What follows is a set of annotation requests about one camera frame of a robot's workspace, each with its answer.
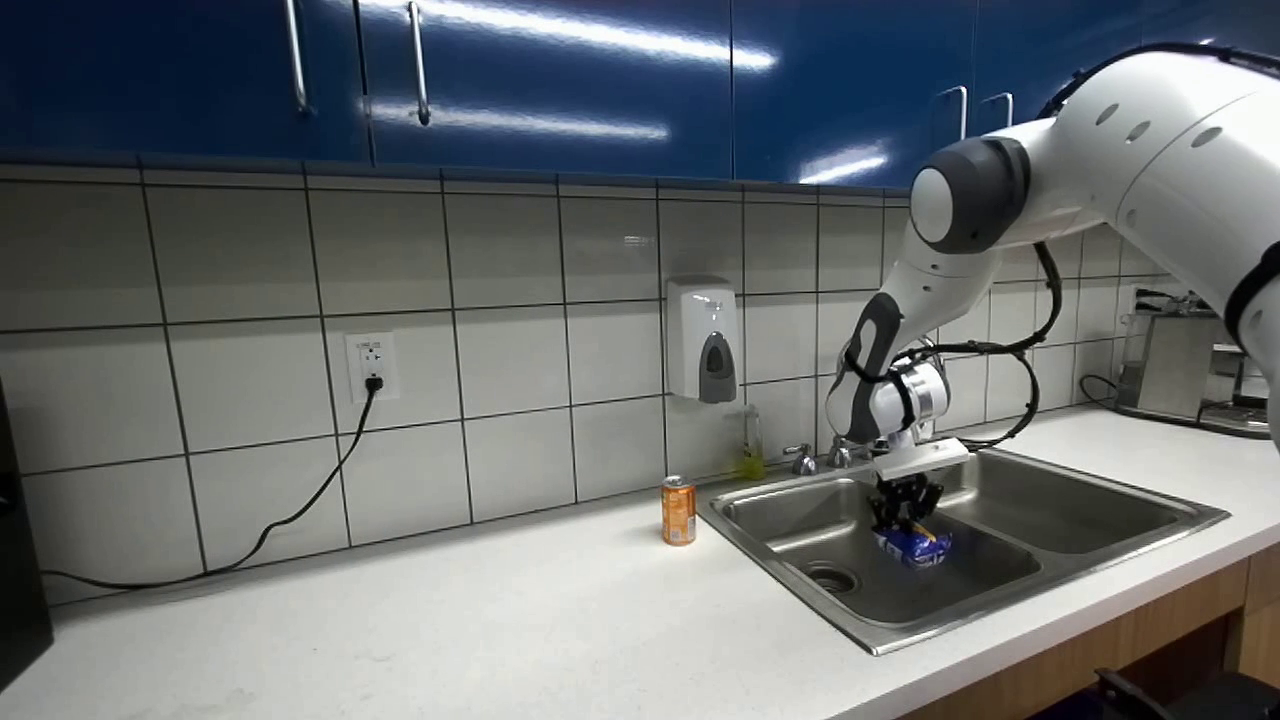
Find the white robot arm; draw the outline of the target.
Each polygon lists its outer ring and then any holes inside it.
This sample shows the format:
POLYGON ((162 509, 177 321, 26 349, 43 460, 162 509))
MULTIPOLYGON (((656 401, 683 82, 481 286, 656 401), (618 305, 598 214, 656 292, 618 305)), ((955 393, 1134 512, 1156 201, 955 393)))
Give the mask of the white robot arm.
POLYGON ((1160 39, 1071 75, 1033 118, 927 155, 897 265, 836 377, 847 442, 906 477, 949 409, 936 328, 990 292, 1010 248, 1110 229, 1193 286, 1268 378, 1280 420, 1280 62, 1160 39))

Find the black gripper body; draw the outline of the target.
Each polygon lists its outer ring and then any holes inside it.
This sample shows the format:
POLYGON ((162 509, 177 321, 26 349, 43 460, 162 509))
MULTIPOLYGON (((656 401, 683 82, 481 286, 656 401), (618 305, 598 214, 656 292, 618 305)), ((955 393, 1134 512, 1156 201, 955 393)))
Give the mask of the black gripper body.
POLYGON ((897 499, 901 529, 907 529, 907 499, 924 496, 927 489, 942 492, 924 473, 918 473, 901 478, 880 478, 873 499, 897 499))

